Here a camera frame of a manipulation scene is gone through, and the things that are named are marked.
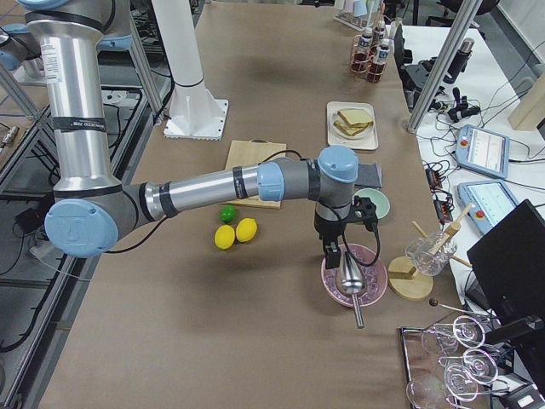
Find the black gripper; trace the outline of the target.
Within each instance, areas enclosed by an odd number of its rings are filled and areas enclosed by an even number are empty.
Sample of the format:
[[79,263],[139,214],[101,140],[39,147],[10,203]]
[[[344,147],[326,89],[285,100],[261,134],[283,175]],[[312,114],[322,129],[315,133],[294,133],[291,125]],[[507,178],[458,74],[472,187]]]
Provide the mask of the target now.
[[351,202],[342,205],[332,205],[323,199],[315,206],[314,228],[322,242],[325,252],[325,268],[338,268],[341,263],[341,251],[338,248],[339,239],[346,230],[347,218],[350,216]]

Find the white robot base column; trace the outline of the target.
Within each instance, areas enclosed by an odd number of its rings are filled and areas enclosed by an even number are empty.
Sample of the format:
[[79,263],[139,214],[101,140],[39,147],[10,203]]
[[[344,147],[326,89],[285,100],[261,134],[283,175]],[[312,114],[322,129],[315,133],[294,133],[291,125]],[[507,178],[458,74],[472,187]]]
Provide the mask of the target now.
[[228,101],[216,99],[205,85],[190,3],[159,0],[152,6],[175,85],[164,134],[219,141]]

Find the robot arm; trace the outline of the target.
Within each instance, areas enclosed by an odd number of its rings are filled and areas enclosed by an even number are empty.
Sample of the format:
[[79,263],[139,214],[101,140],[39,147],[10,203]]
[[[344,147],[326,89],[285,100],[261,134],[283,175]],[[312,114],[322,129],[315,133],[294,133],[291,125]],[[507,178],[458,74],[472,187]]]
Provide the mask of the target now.
[[328,268],[341,264],[338,239],[353,222],[352,193],[359,159],[348,147],[326,147],[316,159],[286,158],[161,184],[135,183],[143,151],[112,167],[98,52],[131,50],[133,18],[126,1],[25,1],[25,20],[37,39],[49,95],[60,177],[44,226],[52,245],[76,258],[116,251],[136,229],[190,209],[234,199],[309,199]]

